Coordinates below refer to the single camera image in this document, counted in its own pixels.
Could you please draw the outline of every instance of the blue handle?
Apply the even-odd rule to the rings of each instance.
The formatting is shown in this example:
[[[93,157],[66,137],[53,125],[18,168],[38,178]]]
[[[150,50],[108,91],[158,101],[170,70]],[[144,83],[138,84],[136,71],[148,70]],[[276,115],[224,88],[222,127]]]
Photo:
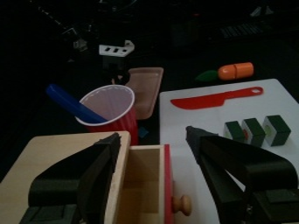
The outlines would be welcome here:
[[[56,84],[46,87],[46,94],[84,123],[104,123],[98,114],[86,108]]]

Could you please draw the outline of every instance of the wooden drawer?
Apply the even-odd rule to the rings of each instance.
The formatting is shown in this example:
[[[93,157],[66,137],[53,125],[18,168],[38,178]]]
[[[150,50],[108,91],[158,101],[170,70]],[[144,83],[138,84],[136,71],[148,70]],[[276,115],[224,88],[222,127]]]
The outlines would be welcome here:
[[[116,224],[173,223],[170,212],[169,147],[133,146],[128,150]]]
[[[110,132],[38,136],[27,143],[0,184],[0,219],[3,223],[19,222],[34,177],[57,161],[109,135]],[[108,191],[104,223],[170,224],[173,210],[182,206],[180,203],[178,206],[173,205],[169,145],[129,147],[128,133],[121,131],[118,135],[121,146]]]

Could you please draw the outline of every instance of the red cup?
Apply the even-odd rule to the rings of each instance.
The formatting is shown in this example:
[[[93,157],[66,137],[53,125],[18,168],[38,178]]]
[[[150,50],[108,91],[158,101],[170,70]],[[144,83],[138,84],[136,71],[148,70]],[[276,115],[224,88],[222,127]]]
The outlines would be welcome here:
[[[76,117],[89,132],[126,130],[130,145],[137,145],[134,92],[129,87],[121,85],[100,87],[80,99],[80,103],[106,119],[102,123],[86,123]]]

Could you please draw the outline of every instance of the wooden knob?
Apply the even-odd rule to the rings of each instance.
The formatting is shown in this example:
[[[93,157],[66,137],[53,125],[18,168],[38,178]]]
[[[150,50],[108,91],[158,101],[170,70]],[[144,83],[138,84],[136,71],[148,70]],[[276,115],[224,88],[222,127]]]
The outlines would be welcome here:
[[[180,198],[172,197],[172,212],[177,213],[178,211],[185,216],[189,216],[192,213],[192,200],[188,195],[182,195]]]

